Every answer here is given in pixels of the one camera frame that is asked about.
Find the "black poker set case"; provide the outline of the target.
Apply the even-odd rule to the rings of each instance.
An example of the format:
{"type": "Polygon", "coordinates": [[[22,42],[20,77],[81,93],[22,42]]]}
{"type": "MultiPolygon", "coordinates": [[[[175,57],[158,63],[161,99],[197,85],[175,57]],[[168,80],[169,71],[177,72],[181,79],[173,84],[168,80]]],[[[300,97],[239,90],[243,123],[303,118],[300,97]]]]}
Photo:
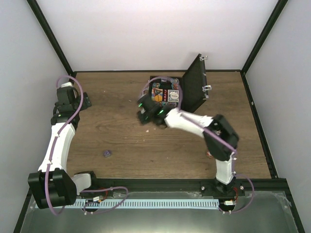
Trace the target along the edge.
{"type": "Polygon", "coordinates": [[[207,83],[205,67],[207,59],[207,56],[198,54],[182,77],[151,76],[148,86],[143,89],[143,94],[151,97],[153,88],[172,90],[171,79],[179,79],[179,102],[153,102],[159,106],[169,104],[174,107],[180,106],[187,112],[195,112],[209,98],[208,92],[212,89],[207,83]]]}

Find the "purple poker chip stack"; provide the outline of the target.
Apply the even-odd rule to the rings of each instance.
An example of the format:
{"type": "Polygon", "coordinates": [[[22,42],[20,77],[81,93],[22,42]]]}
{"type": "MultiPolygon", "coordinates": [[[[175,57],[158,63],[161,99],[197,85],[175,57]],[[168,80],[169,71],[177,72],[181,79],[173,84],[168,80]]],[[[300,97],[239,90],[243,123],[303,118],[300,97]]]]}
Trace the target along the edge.
{"type": "Polygon", "coordinates": [[[103,156],[104,156],[105,158],[110,157],[111,155],[112,155],[112,151],[110,151],[110,150],[105,150],[105,151],[103,152],[103,156]]]}

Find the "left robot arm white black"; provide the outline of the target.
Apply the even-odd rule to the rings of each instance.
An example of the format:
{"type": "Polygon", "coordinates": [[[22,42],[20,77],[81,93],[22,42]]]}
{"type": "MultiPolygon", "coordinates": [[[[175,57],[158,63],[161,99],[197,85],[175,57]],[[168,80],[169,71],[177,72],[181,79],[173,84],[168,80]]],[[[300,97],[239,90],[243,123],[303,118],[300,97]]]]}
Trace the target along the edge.
{"type": "Polygon", "coordinates": [[[80,121],[80,111],[92,104],[88,94],[79,94],[72,82],[57,88],[57,102],[51,118],[52,133],[43,162],[35,173],[29,174],[28,184],[39,209],[63,207],[75,203],[84,191],[88,196],[99,192],[99,183],[92,171],[71,177],[67,173],[69,148],[80,121]]]}

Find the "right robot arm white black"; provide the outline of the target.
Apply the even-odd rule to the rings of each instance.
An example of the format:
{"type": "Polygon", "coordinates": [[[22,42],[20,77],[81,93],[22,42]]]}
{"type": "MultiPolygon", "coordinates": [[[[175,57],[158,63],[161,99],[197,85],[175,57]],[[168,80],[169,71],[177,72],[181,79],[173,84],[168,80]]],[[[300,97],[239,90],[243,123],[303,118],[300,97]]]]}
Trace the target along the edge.
{"type": "Polygon", "coordinates": [[[141,124],[152,122],[159,127],[183,130],[204,139],[207,153],[216,161],[216,191],[226,196],[233,190],[233,166],[239,136],[223,115],[199,116],[171,105],[161,107],[148,95],[141,96],[137,103],[141,124]]]}

